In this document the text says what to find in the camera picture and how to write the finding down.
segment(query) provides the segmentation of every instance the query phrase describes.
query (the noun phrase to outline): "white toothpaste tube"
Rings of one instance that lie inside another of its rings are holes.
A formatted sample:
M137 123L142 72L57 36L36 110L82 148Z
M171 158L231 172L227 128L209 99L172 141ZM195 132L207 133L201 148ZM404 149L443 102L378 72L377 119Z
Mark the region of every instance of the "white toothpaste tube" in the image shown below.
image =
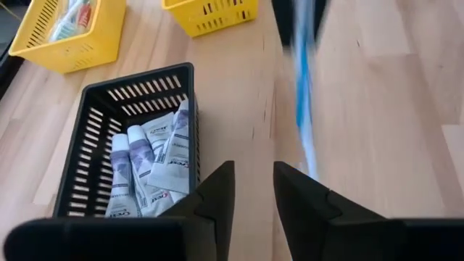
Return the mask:
M174 205L173 199L169 191L147 185L154 154L143 128L129 127L128 138L138 205L144 217L156 217Z
M189 101L181 102L173 131L153 164L148 184L169 191L189 193Z
M146 138L152 146L155 162L160 160L158 159L160 152L165 150L166 141L173 128L173 118L174 113L170 112L165 116L150 120L142 125Z
M129 160L129 140L125 134L112 138L112 152L109 156L113 169L113 182L106 218L138 218L141 212L134 199L131 161Z

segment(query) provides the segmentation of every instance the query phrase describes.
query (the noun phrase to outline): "wooden table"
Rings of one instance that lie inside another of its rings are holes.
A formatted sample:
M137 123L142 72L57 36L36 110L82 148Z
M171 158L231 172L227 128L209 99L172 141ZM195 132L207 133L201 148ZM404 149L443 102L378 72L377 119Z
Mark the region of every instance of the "wooden table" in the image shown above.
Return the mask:
M388 217L464 215L463 21L459 0L332 1L314 89L323 184ZM304 164L270 0L255 21L193 40L160 1L128 0L118 61L65 76L25 62L0 103L1 237L51 214L83 87L185 61L202 178L236 161L230 260L290 260L272 163Z

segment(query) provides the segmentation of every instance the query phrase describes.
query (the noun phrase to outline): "tube cap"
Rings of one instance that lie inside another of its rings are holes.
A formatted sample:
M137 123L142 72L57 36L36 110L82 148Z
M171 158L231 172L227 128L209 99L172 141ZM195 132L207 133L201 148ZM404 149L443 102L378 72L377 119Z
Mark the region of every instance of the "tube cap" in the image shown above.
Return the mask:
M128 151L129 139L126 134L115 134L112 139L111 150L113 152Z
M129 144L134 141L140 141L141 139L146 140L144 129L140 125L132 125L128 129Z

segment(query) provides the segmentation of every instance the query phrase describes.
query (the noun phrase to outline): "light wood surface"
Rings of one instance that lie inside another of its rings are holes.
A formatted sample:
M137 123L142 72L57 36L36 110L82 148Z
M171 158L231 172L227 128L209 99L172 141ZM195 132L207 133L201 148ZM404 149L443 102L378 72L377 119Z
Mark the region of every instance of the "light wood surface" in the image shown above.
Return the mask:
M332 0L321 36L321 182L387 217L464 216L462 1ZM50 216L83 87L185 61L196 70L202 178L236 161L230 260L290 260L272 162L305 167L270 0L255 21L194 40L160 1L128 0L118 61L65 76L25 62L0 102L0 237Z

